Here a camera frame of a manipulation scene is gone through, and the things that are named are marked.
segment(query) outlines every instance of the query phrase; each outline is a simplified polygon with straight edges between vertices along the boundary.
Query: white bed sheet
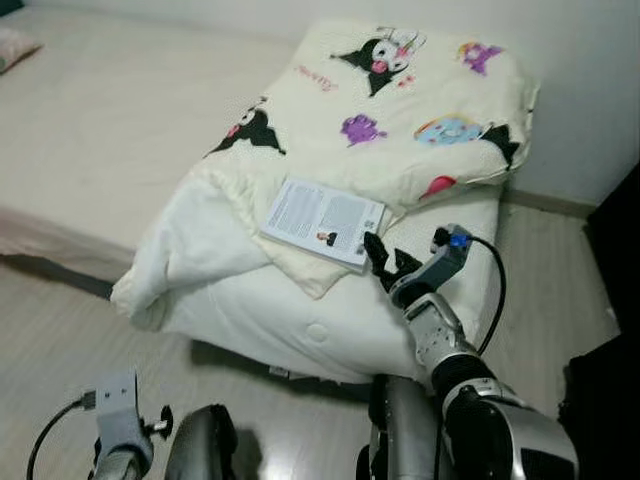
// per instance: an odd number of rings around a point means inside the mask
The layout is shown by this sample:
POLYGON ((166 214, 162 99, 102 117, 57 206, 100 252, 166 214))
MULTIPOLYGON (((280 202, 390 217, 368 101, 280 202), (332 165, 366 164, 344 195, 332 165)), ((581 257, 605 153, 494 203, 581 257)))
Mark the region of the white bed sheet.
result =
MULTIPOLYGON (((261 38, 28 7, 0 19, 44 49, 0 77, 0 253, 116 280, 185 172, 286 65, 261 38)), ((438 225, 495 236, 499 190, 412 214, 386 237, 419 258, 438 225)), ((471 338, 491 259, 472 249, 442 292, 471 338)), ((399 312, 349 275, 312 301, 276 267, 168 294, 181 332, 269 365, 347 382, 418 377, 399 312)))
POLYGON ((0 253, 109 281, 295 47, 55 7, 0 26, 44 43, 0 77, 0 253))

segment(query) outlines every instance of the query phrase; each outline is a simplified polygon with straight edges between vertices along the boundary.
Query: paper booklet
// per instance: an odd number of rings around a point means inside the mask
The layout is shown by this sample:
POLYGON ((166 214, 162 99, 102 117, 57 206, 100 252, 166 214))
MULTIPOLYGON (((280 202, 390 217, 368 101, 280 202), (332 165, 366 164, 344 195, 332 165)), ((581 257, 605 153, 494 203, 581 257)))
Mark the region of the paper booklet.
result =
POLYGON ((260 231, 279 242, 362 272, 364 232, 376 233, 384 205, 317 183, 288 178, 260 231))

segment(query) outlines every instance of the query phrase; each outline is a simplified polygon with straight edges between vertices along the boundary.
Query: floor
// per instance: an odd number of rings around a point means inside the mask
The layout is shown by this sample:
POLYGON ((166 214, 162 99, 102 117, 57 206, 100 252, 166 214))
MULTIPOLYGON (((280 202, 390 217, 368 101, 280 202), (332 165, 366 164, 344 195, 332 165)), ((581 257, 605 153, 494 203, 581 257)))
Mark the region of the floor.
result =
MULTIPOLYGON (((507 304, 485 356, 533 406, 556 414, 562 368, 618 333, 583 221, 504 205, 498 243, 507 304)), ((366 405, 333 384, 291 384, 262 366, 184 337, 132 329, 111 306, 0 264, 0 478, 20 478, 47 419, 101 375, 135 365, 147 420, 208 403, 228 406, 240 436, 241 479, 354 478, 367 442, 366 405)), ((92 414, 74 413, 45 442, 36 478, 86 478, 92 414)), ((148 476, 161 479, 169 444, 156 440, 148 476)))

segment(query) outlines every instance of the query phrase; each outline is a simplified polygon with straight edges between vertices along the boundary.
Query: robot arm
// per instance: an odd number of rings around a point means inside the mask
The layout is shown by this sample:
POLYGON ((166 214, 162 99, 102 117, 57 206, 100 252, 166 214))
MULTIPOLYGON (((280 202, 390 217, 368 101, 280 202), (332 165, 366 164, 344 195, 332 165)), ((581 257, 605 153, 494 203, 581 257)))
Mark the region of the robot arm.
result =
POLYGON ((577 456, 562 427, 536 412, 500 382, 465 338, 462 324, 436 289, 465 264, 471 235, 439 228, 424 265, 396 250, 398 271, 385 270, 380 239, 365 234, 374 275, 404 312, 442 412, 455 470, 470 479, 575 479, 577 456))

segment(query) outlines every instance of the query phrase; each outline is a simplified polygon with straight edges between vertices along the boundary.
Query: bed sheet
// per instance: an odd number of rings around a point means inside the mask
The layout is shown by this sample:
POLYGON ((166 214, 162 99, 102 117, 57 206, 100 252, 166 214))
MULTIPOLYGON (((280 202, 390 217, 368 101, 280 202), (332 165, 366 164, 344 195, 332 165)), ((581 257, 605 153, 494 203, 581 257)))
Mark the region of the bed sheet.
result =
POLYGON ((0 77, 0 254, 109 281, 295 48, 70 8, 29 6, 0 26, 44 43, 0 77))
MULTIPOLYGON (((493 241, 499 187, 477 187, 408 216, 385 235, 389 247, 430 257, 435 229, 456 222, 493 241)), ((490 288, 492 257, 473 247, 465 268, 440 289, 476 338, 490 288)), ((393 265, 393 254, 389 259, 393 265)), ((218 282, 170 290, 162 329, 222 346, 267 365, 338 382, 377 373, 422 379, 401 312, 371 275, 347 275, 312 300, 273 265, 218 282)))

